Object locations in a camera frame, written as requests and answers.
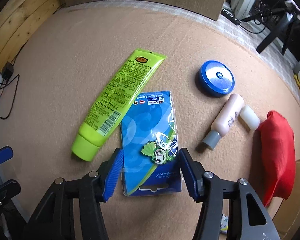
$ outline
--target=blue lid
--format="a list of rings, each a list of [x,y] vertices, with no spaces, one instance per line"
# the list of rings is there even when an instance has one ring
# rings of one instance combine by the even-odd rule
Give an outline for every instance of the blue lid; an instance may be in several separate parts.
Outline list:
[[[231,71],[215,60],[203,63],[199,77],[203,88],[215,97],[227,95],[234,88],[234,77]]]

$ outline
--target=tube cap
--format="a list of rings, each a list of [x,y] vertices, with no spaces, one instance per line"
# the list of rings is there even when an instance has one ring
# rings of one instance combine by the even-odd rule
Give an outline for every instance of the tube cap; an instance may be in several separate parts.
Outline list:
[[[244,106],[241,110],[240,116],[252,131],[257,130],[260,125],[260,119],[250,106]]]
[[[210,150],[213,150],[218,144],[218,142],[220,141],[220,139],[221,139],[220,133],[218,133],[215,130],[211,130],[207,134],[207,136],[202,140],[202,142],[206,144]]]
[[[93,160],[93,157],[97,154],[99,149],[100,147],[90,143],[80,134],[77,134],[71,147],[71,150],[75,155],[87,162]]]

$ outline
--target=black chair leg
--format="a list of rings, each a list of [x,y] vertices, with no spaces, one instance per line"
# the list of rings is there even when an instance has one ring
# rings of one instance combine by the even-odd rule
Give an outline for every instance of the black chair leg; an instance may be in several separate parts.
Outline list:
[[[290,38],[292,27],[293,27],[293,22],[288,25],[287,32],[286,32],[286,37],[284,38],[284,43],[283,43],[283,46],[282,46],[282,52],[281,52],[282,55],[284,55],[286,50],[287,50],[288,40]]]
[[[295,16],[292,13],[286,12],[275,28],[268,34],[268,36],[256,48],[260,54],[263,50],[274,41],[274,39],[292,22],[295,21]]]

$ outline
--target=white bottle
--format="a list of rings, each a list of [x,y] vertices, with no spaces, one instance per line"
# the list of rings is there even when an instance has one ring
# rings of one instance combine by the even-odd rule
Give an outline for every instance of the white bottle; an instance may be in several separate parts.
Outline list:
[[[210,150],[213,150],[219,140],[229,132],[234,120],[240,114],[243,103],[243,98],[238,94],[232,94],[229,97],[225,106],[213,121],[211,131],[202,141]]]

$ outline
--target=red cloth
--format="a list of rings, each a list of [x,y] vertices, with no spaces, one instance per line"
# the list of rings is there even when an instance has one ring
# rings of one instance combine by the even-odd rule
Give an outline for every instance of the red cloth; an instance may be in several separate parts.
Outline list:
[[[273,196],[287,199],[296,173],[294,133],[288,121],[276,111],[258,127],[261,133],[261,158],[265,168],[265,206]]]

